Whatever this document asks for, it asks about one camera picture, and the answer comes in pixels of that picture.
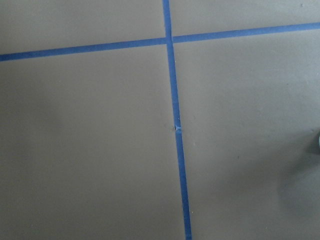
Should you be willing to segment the blue tape strip lengthwise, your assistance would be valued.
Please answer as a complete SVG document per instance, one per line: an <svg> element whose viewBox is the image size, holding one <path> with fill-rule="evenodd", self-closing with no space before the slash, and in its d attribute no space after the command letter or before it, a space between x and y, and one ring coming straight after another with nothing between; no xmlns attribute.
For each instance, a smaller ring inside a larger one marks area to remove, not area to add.
<svg viewBox="0 0 320 240"><path fill-rule="evenodd" d="M184 146L183 146L183 132L182 132L182 126L181 126L181 119L180 119L180 105L179 105L179 94L178 94L178 84L177 84L177 75L176 75L174 43L173 43L173 36L172 36L170 1L163 0L162 6L163 6L168 70L169 70L169 79L170 79L171 102L172 102L172 111L173 111L173 126L174 126L174 133L175 133L181 202L182 202L184 234L185 234L186 240L191 240L193 237L192 237L192 228L191 228L187 174L186 174Z"/></svg>

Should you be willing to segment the blue tape strip crosswise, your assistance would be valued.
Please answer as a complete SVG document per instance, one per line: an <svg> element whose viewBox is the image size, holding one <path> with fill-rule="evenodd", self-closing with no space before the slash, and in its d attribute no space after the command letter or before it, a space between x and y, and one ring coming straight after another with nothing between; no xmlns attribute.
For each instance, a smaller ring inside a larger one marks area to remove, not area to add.
<svg viewBox="0 0 320 240"><path fill-rule="evenodd" d="M319 22L271 26L271 27L258 27L258 28L250 28L250 29L238 29L238 30L228 30L228 31L219 31L219 32L178 35L178 36L173 36L171 38L171 42L174 44L177 44L177 43L197 42L197 41L235 38L235 37L244 37L244 36L253 36L253 35L318 30L319 28L320 28ZM6 62L6 61L21 60L21 59L72 55L72 54L90 53L90 52L99 52L99 51L108 51L108 50L117 50L117 49L139 48L139 47L165 45L166 43L167 43L167 38L160 37L160 38L121 41L121 42L113 42L113 43L102 43L102 44L63 47L63 48L54 48L54 49L45 49L45 50L6 53L0 56L0 61Z"/></svg>

